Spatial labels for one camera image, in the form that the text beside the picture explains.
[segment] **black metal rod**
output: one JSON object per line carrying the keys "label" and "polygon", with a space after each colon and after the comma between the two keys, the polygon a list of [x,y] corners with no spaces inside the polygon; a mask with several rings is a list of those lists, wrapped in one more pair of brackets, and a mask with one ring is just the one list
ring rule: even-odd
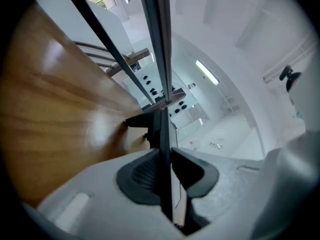
{"label": "black metal rod", "polygon": [[103,43],[105,48],[109,51],[109,53],[114,57],[114,59],[118,62],[120,67],[127,73],[127,75],[131,78],[131,80],[135,83],[135,85],[140,89],[140,91],[147,97],[147,99],[151,102],[151,104],[154,104],[155,102],[149,95],[149,93],[145,90],[143,85],[140,83],[122,54],[118,51],[115,44],[110,39],[109,35],[105,31],[104,27],[101,25],[93,11],[91,10],[90,6],[88,5],[86,0],[71,0],[77,10],[80,12],[82,17],[85,19],[85,21],[88,23],[88,25],[91,27],[93,32],[96,34],[96,36],[100,39],[100,41]]}
{"label": "black metal rod", "polygon": [[170,0],[141,0],[167,103],[172,98]]}
{"label": "black metal rod", "polygon": [[173,221],[172,207],[172,183],[171,183],[171,148],[169,130],[169,111],[166,107],[161,110],[160,128],[160,155],[159,155],[159,188],[161,199],[161,210],[167,218]]}

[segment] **wood grain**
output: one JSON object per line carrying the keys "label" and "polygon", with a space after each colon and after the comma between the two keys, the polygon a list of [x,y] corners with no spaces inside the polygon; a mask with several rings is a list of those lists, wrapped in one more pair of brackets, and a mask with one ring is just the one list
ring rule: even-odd
{"label": "wood grain", "polygon": [[22,199],[36,206],[86,167],[149,148],[123,121],[138,102],[37,6],[17,26],[2,65],[0,144]]}

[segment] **wooden surface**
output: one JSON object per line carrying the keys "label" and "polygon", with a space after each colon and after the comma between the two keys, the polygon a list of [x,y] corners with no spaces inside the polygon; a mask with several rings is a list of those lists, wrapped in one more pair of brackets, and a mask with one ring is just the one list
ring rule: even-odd
{"label": "wooden surface", "polygon": [[146,129],[122,123],[140,113],[43,11],[26,13],[0,79],[1,148],[22,201],[35,207],[86,167],[149,148]]}

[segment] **staircase railing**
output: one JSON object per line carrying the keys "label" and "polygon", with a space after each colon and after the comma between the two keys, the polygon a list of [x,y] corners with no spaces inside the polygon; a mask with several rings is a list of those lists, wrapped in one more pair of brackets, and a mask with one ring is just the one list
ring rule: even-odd
{"label": "staircase railing", "polygon": [[[106,48],[103,48],[103,47],[100,47],[100,46],[97,46],[94,44],[79,42],[79,41],[74,41],[74,43],[77,46],[87,47],[87,48],[103,51],[103,52],[110,54],[110,52]],[[102,56],[102,55],[95,54],[92,52],[85,52],[85,54],[91,58],[97,58],[97,59],[108,61],[109,62],[108,64],[104,64],[104,63],[100,63],[100,62],[96,62],[96,61],[94,61],[94,62],[99,67],[107,68],[105,73],[109,77],[113,77],[115,74],[117,74],[121,70],[123,70],[122,67],[118,63],[116,63],[117,61],[114,58]],[[125,59],[125,61],[128,63],[129,66],[131,66],[132,64],[138,62],[139,60],[141,60],[149,55],[150,55],[150,51],[147,48],[144,48],[144,49],[137,51],[137,52],[132,52],[129,56],[122,54],[123,58]]]}

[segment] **white floor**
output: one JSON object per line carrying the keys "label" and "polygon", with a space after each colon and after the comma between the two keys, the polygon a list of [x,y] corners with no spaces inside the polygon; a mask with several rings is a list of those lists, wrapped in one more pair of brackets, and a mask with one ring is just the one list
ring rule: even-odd
{"label": "white floor", "polygon": [[194,135],[179,143],[182,148],[223,157],[262,160],[263,153],[255,128],[242,114],[228,115],[205,134]]}

